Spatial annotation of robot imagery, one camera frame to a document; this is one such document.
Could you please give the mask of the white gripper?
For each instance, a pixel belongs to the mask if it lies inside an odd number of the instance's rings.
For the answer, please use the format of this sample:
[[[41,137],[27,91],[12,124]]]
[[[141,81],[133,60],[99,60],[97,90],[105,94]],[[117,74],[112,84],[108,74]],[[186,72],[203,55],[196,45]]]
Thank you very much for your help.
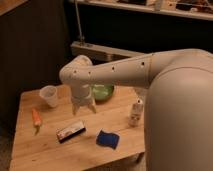
[[[79,110],[79,106],[89,105],[93,113],[97,113],[96,105],[93,102],[93,94],[91,86],[77,85],[71,87],[72,114],[75,116]]]

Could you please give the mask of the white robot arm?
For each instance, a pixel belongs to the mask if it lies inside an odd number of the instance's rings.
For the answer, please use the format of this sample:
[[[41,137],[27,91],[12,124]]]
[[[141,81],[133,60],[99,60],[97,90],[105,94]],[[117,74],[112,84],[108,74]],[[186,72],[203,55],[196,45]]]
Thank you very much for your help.
[[[143,87],[147,171],[213,171],[213,54],[181,49],[94,65],[79,55],[59,72],[83,104],[91,84]]]

